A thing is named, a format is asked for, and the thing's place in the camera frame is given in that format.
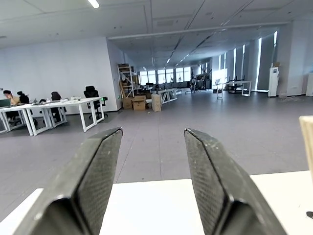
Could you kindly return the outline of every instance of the ceiling light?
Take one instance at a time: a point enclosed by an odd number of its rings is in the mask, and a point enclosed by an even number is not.
[[[97,0],[88,0],[88,1],[93,6],[93,8],[98,8],[100,6]]]

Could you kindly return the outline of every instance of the ceiling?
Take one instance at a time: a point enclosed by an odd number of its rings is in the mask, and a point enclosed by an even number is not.
[[[242,46],[313,10],[312,0],[98,2],[94,9],[87,0],[0,0],[0,48],[107,36],[139,69],[163,68],[169,58],[166,66],[174,67]]]

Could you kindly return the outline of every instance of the computer monitor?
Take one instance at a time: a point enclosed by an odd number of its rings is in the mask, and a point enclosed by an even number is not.
[[[121,139],[121,128],[87,139],[44,188],[14,235],[98,235]]]
[[[0,108],[9,107],[11,105],[10,99],[0,99]]]
[[[285,235],[250,176],[210,135],[184,132],[192,185],[205,235]]]

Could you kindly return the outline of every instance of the carbon fiber texture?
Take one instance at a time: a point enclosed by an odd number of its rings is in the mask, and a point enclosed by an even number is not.
[[[226,195],[202,143],[186,133],[186,146],[195,198],[205,235],[215,234]]]
[[[120,145],[114,135],[101,143],[75,195],[92,235],[100,233],[114,181]]]

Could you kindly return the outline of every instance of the table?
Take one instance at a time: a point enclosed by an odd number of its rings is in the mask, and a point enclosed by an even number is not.
[[[311,235],[313,184],[309,171],[251,176],[289,235]],[[1,223],[12,235],[42,189],[36,189]],[[204,235],[192,183],[169,180],[114,184],[101,235]]]
[[[21,126],[26,125],[28,132],[29,132],[29,135],[30,136],[36,136],[41,132],[50,130],[52,128],[55,128],[58,125],[61,125],[61,124],[67,122],[66,115],[64,112],[64,107],[78,106],[81,121],[82,121],[83,130],[84,130],[84,132],[86,132],[90,128],[94,127],[99,122],[104,120],[103,106],[101,103],[101,99],[102,99],[101,97],[94,97],[94,98],[83,98],[80,100],[51,102],[51,103],[42,104],[42,105],[25,104],[25,105],[19,105],[19,106],[15,106],[15,107],[0,108],[0,118],[4,122],[5,132],[8,132],[8,131],[11,131],[13,129],[16,129],[16,128],[19,128]],[[96,118],[96,112],[95,112],[95,108],[94,108],[94,102],[98,101],[98,100],[100,101],[100,109],[101,109],[101,114],[102,114],[102,117],[99,120],[97,120],[97,118]],[[90,104],[90,107],[91,107],[91,114],[92,114],[93,123],[89,126],[86,126],[82,106],[85,104],[88,104],[88,103]],[[60,122],[58,122],[58,123],[54,122],[51,108],[57,108],[58,109],[59,114],[60,114],[60,118],[61,118]],[[32,114],[31,114],[31,110],[35,110],[35,109],[40,109],[43,113],[43,117],[45,120],[45,127],[43,127],[43,128],[36,129],[36,126],[35,126],[35,123],[34,123],[34,120],[33,120]],[[6,112],[10,112],[10,111],[18,111],[20,113],[20,117],[21,117],[21,121],[22,121],[21,125],[14,126],[13,128],[10,127],[7,116],[6,116]]]
[[[51,102],[51,103],[42,104],[42,105],[26,104],[25,108],[26,108],[26,111],[27,111],[27,114],[28,114],[29,117],[31,116],[30,110],[33,110],[33,109],[46,110],[45,115],[46,115],[46,117],[49,117],[49,118],[47,118],[47,121],[49,122],[49,124],[51,124],[51,127],[56,127],[56,126],[58,126],[60,124],[63,124],[65,122],[67,122],[65,112],[62,109],[63,107],[78,106],[80,118],[81,118],[81,121],[82,121],[83,130],[84,130],[84,132],[86,132],[90,128],[94,127],[99,122],[104,120],[103,106],[102,106],[102,103],[101,103],[101,99],[102,99],[101,97],[94,97],[94,98],[83,98],[83,99],[80,99],[80,100]],[[94,108],[94,102],[98,101],[98,100],[100,101],[100,110],[101,110],[101,115],[102,115],[102,117],[99,120],[97,120],[97,118],[96,118],[96,112],[95,112],[95,108]],[[89,126],[86,126],[84,112],[83,112],[83,105],[88,104],[88,103],[90,104],[90,107],[91,107],[91,114],[92,114],[93,123],[91,125],[89,125]],[[54,122],[53,116],[52,116],[52,113],[51,113],[51,108],[58,108],[59,114],[60,114],[60,117],[61,117],[61,121],[60,122],[58,122],[58,123]],[[33,132],[34,132],[35,136],[38,135],[39,133],[43,132],[43,131],[48,130],[48,128],[42,128],[40,130],[36,130],[35,123],[34,123],[32,118],[30,118],[30,125],[31,125],[31,127],[33,129]]]
[[[4,128],[5,128],[5,130],[2,131],[2,133],[3,132],[9,132],[11,130],[14,130],[16,128],[19,128],[21,126],[25,126],[26,125],[27,129],[28,129],[28,132],[29,132],[29,135],[33,136],[33,130],[31,128],[31,125],[30,125],[30,122],[29,122],[29,119],[28,119],[28,115],[27,115],[25,106],[26,105],[18,105],[18,106],[14,106],[14,107],[0,108],[0,118],[3,121]],[[8,121],[6,112],[13,112],[13,111],[19,112],[20,119],[21,119],[21,124],[11,127],[10,123]]]
[[[216,84],[217,86],[217,92],[216,92],[216,99],[221,99],[223,100],[223,91],[221,92],[221,95],[219,95],[219,85],[222,85],[222,89],[223,89],[223,85],[242,85],[243,88],[242,88],[242,91],[241,91],[241,96],[247,96],[247,97],[250,97],[251,95],[251,86],[252,86],[252,81],[231,81],[231,82],[225,82],[225,83],[219,83],[219,84]],[[248,94],[245,94],[245,89],[244,89],[244,86],[245,84],[249,84],[249,90],[248,90]]]

